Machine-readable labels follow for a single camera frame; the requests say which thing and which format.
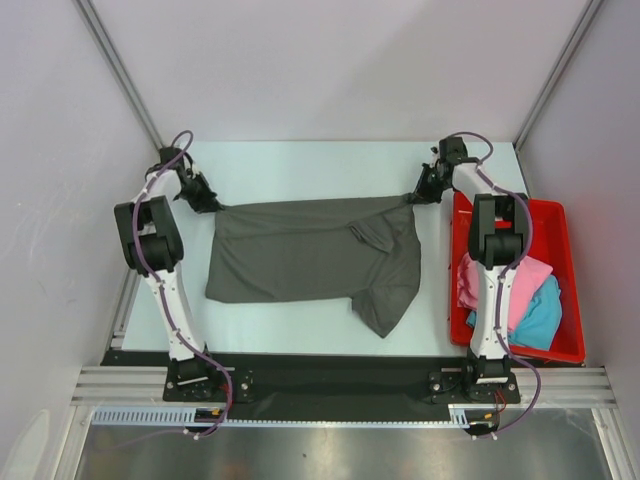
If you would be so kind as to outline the dark grey t shirt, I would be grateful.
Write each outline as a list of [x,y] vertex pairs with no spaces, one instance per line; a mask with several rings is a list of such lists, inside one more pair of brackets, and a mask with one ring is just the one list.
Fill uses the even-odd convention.
[[205,295],[229,304],[347,298],[385,338],[420,282],[407,195],[258,203],[216,214]]

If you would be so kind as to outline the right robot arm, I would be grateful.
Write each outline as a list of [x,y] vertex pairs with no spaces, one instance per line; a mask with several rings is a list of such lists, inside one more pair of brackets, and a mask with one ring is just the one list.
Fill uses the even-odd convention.
[[[464,142],[468,135],[488,146],[485,156],[469,155]],[[478,274],[478,306],[467,357],[453,387],[455,397],[470,402],[491,401],[500,390],[516,387],[508,346],[510,296],[533,233],[526,197],[498,186],[483,170],[493,152],[492,143],[480,134],[446,136],[432,149],[432,162],[422,165],[410,195],[413,204],[430,205],[454,190],[472,204],[467,251]]]

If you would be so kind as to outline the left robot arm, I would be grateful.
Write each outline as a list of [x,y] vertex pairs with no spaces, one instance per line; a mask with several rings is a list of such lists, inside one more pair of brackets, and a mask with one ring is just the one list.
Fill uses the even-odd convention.
[[224,375],[212,364],[206,342],[196,331],[184,289],[184,245],[171,203],[184,200],[197,214],[222,209],[192,157],[176,146],[159,150],[134,199],[114,207],[123,255],[151,290],[169,340],[169,366],[163,399],[211,401],[224,389]]

